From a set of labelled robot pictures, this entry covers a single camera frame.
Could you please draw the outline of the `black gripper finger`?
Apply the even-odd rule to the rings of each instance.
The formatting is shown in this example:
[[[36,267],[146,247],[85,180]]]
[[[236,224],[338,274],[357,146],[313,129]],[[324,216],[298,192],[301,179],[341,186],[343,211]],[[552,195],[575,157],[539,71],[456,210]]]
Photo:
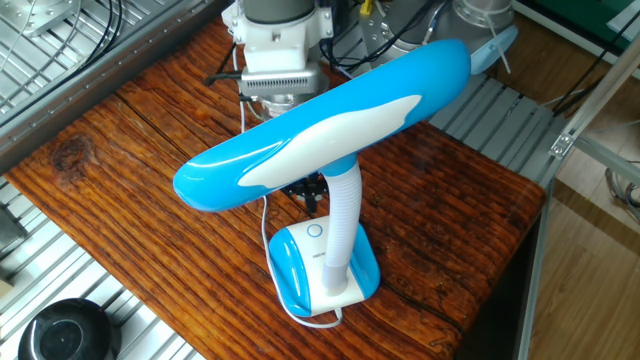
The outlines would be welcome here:
[[[308,181],[306,178],[302,178],[294,183],[282,188],[281,191],[288,196],[293,196],[298,201],[304,203],[305,210],[310,211],[309,208],[309,195],[308,195]]]
[[[307,178],[307,210],[317,212],[317,203],[323,199],[326,182],[319,173],[313,173]]]

